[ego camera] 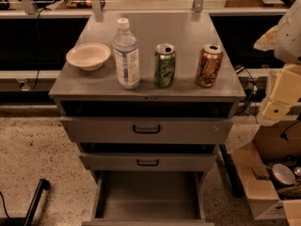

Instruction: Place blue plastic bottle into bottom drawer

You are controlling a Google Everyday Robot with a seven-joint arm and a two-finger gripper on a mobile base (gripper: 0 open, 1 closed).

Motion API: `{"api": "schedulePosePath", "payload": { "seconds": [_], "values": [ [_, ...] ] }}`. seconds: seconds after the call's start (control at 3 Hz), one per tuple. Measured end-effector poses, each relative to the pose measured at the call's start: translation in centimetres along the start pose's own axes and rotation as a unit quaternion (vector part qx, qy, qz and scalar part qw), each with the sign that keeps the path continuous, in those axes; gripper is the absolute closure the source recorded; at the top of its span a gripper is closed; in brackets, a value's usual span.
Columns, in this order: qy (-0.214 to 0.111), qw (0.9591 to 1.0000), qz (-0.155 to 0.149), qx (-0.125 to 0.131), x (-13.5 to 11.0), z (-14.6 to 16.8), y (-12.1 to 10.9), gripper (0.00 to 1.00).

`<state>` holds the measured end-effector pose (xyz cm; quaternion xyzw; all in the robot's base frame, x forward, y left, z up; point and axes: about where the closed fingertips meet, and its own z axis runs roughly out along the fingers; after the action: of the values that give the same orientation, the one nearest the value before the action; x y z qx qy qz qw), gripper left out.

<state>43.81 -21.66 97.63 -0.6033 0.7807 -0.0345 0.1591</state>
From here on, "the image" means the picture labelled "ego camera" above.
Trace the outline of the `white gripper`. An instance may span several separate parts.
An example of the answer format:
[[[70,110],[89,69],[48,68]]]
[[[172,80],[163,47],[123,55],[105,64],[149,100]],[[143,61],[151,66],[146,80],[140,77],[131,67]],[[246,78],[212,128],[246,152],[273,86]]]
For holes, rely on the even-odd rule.
[[[262,116],[280,121],[301,98],[301,66],[287,63],[276,73],[262,108]]]

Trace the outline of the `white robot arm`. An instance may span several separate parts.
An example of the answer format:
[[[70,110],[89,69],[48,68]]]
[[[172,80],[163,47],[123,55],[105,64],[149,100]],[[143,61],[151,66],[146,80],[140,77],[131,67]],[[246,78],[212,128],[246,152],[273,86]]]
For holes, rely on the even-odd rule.
[[[280,121],[301,98],[301,0],[256,40],[254,48],[273,50],[275,58],[284,62],[279,72],[269,74],[261,102],[259,123],[267,126]]]

